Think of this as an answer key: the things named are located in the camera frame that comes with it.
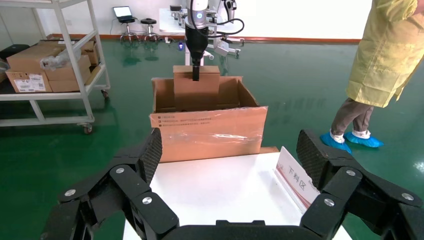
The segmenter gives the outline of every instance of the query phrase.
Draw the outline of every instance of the red baseboard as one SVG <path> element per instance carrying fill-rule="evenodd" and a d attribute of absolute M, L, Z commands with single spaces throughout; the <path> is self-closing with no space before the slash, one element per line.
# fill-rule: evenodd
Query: red baseboard
<path fill-rule="evenodd" d="M 72 39 L 83 38 L 85 34 L 71 34 Z M 121 35 L 117 34 L 101 34 L 102 39 L 119 39 Z M 53 33 L 47 36 L 50 38 L 60 38 L 62 34 Z M 162 35 L 162 37 L 169 37 L 175 40 L 183 40 L 184 35 Z M 235 36 L 233 38 L 245 39 L 246 41 L 257 41 L 257 42 L 300 42 L 300 43 L 335 43 L 335 44 L 357 44 L 360 39 L 332 39 L 332 38 L 295 38 L 295 37 L 259 37 L 259 36 Z"/>

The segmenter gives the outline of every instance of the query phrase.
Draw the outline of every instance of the laptop screen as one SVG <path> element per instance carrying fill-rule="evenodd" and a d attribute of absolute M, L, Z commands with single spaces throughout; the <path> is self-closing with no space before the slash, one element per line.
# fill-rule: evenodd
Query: laptop screen
<path fill-rule="evenodd" d="M 129 6 L 116 6 L 113 8 L 113 10 L 115 11 L 115 15 L 117 18 L 132 16 Z"/>

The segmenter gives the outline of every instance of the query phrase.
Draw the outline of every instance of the white wall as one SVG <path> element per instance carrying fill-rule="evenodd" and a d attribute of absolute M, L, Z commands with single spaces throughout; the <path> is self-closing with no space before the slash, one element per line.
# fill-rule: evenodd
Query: white wall
<path fill-rule="evenodd" d="M 43 38 L 31 8 L 0 7 L 0 16 L 13 44 L 33 45 Z"/>
<path fill-rule="evenodd" d="M 0 51 L 12 45 L 12 40 L 9 37 L 8 30 L 2 20 L 2 16 L 0 15 Z"/>
<path fill-rule="evenodd" d="M 243 37 L 361 39 L 372 0 L 238 0 L 236 17 L 245 22 Z M 139 18 L 159 21 L 159 8 L 182 4 L 185 0 L 93 0 L 100 34 L 109 34 L 115 18 L 112 7 L 130 6 Z M 38 13 L 46 35 L 60 33 L 55 14 L 50 9 Z M 63 10 L 71 34 L 86 34 L 92 30 L 87 3 L 82 2 Z M 133 31 L 145 31 L 132 23 Z M 125 29 L 113 21 L 112 34 Z M 159 27 L 153 29 L 160 34 Z"/>

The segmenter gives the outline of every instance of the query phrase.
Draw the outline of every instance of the gray pants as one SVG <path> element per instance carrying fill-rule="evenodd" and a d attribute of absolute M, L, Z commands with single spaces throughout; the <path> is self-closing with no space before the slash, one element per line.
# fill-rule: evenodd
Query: gray pants
<path fill-rule="evenodd" d="M 335 115 L 331 124 L 331 133 L 333 135 L 343 135 L 351 122 L 353 122 L 355 131 L 364 132 L 368 130 L 368 123 L 373 110 L 374 106 L 348 98 Z"/>

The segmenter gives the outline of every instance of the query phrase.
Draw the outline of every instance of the white sign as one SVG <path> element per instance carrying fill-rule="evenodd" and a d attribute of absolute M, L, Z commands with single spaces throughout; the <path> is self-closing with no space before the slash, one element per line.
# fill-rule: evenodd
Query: white sign
<path fill-rule="evenodd" d="M 65 44 L 65 41 L 58 41 L 57 44 Z"/>
<path fill-rule="evenodd" d="M 16 87 L 20 93 L 45 92 L 46 86 L 43 76 L 40 74 L 30 74 L 29 79 L 14 80 Z"/>
<path fill-rule="evenodd" d="M 282 146 L 276 166 L 304 207 L 309 208 L 320 192 L 312 184 L 312 179 L 296 159 Z"/>

